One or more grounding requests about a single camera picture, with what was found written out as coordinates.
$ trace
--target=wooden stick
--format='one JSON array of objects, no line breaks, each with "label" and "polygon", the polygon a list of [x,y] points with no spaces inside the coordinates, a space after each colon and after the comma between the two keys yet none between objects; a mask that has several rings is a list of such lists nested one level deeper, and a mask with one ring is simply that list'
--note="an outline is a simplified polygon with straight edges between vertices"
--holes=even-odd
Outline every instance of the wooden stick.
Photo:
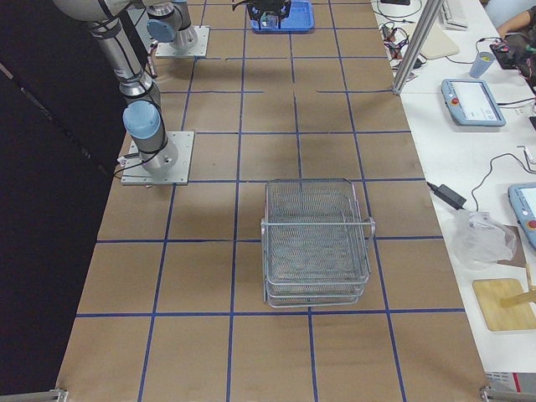
[{"label": "wooden stick", "polygon": [[536,302],[536,290],[526,291],[516,296],[501,299],[501,307],[511,307],[516,304]]},{"label": "wooden stick", "polygon": [[527,272],[527,283],[528,283],[528,289],[530,291],[536,290],[536,286],[533,285],[533,280],[530,275],[530,265],[525,264],[525,271]]}]

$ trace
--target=brown paper floor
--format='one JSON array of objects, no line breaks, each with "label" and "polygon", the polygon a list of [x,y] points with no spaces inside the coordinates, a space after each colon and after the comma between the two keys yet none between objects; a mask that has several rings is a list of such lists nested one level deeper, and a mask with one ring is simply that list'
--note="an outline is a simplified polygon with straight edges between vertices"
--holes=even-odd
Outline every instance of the brown paper floor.
[{"label": "brown paper floor", "polygon": [[[73,401],[478,401],[482,366],[374,14],[314,3],[264,35],[189,4],[207,59],[159,60],[168,130],[194,130],[187,187],[114,183],[58,386]],[[262,301],[274,178],[347,178],[376,219],[352,306]]]}]

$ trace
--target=plastic bag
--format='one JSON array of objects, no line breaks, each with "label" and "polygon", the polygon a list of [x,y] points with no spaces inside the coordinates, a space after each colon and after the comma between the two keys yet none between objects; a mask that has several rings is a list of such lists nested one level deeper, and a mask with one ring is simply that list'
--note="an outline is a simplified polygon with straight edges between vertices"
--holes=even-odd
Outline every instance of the plastic bag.
[{"label": "plastic bag", "polygon": [[516,235],[491,219],[488,212],[455,212],[454,254],[464,262],[511,260],[516,253]]}]

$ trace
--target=black curtain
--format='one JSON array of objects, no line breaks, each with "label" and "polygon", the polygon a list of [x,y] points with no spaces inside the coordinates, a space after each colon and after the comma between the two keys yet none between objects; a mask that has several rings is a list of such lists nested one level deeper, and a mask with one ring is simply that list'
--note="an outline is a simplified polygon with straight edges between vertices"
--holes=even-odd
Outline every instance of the black curtain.
[{"label": "black curtain", "polygon": [[55,386],[110,191],[103,171],[113,171],[124,138],[125,101],[85,25],[51,0],[2,0],[0,37],[0,63],[13,74],[0,72],[0,394],[19,394]]}]

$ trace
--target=aluminum frame post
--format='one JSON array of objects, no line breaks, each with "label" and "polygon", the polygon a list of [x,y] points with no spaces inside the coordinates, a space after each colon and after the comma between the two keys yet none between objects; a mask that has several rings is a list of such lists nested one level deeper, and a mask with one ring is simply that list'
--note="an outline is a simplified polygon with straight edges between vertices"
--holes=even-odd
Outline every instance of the aluminum frame post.
[{"label": "aluminum frame post", "polygon": [[395,95],[399,95],[400,92],[402,92],[402,88],[404,88],[408,75],[410,75],[420,50],[422,49],[422,45],[425,43],[426,38],[436,21],[437,14],[441,9],[442,4],[443,0],[428,0],[426,2],[419,21],[417,21],[415,31],[410,37],[410,45],[404,53],[404,58],[394,76],[393,93]]},{"label": "aluminum frame post", "polygon": [[488,387],[480,390],[484,402],[536,402],[536,394],[526,394],[513,391],[496,391]]},{"label": "aluminum frame post", "polygon": [[67,402],[68,394],[64,389],[52,389],[46,392],[0,396],[0,402]]}]

